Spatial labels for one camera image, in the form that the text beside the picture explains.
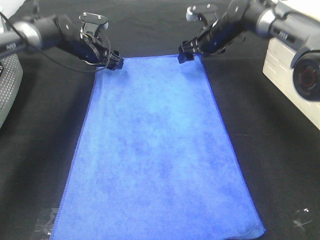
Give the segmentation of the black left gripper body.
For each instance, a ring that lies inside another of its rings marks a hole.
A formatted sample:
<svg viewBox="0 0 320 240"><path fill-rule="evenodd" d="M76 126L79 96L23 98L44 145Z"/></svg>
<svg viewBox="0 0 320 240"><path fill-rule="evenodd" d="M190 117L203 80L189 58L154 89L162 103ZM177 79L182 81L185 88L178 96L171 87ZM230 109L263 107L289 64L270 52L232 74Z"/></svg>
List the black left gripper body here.
<svg viewBox="0 0 320 240"><path fill-rule="evenodd" d="M113 50L107 56L106 66L108 70L121 70L124 65L124 59L121 57L121 54L117 50Z"/></svg>

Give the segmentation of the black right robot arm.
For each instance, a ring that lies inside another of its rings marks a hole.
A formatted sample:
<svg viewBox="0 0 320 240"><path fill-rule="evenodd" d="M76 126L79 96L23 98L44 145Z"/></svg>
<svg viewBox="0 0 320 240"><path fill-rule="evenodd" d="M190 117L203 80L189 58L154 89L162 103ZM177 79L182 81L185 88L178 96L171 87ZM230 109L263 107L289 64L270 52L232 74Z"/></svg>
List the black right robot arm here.
<svg viewBox="0 0 320 240"><path fill-rule="evenodd" d="M220 54L234 39L251 31L265 39L275 38L295 53L289 64L293 85L305 100L320 100L320 22L300 11L283 9L281 1L232 0L226 12L218 17L212 3L191 5L186 10L189 22L204 26L196 37L183 41L178 61L183 64L196 55Z"/></svg>

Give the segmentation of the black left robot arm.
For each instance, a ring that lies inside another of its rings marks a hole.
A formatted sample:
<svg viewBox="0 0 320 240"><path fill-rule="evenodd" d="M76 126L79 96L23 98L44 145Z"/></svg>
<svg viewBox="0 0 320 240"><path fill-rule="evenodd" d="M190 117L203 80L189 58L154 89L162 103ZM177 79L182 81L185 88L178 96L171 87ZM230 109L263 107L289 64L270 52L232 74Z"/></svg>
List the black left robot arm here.
<svg viewBox="0 0 320 240"><path fill-rule="evenodd" d="M64 15L32 17L10 23L10 29L0 35L0 56L8 57L20 51L39 52L57 47L88 65L117 70L124 64L120 52L111 49L104 30L108 27L107 17L84 12L79 16L81 28Z"/></svg>

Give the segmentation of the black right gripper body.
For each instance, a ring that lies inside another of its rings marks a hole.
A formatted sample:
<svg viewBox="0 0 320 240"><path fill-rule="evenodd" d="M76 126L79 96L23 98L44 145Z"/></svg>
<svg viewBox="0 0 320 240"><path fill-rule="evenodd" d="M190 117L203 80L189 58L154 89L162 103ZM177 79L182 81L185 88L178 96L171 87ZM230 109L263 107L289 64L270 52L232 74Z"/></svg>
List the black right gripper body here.
<svg viewBox="0 0 320 240"><path fill-rule="evenodd" d="M185 62L193 61L196 55L199 55L199 49L196 40L184 40L178 48L178 62L183 64Z"/></svg>

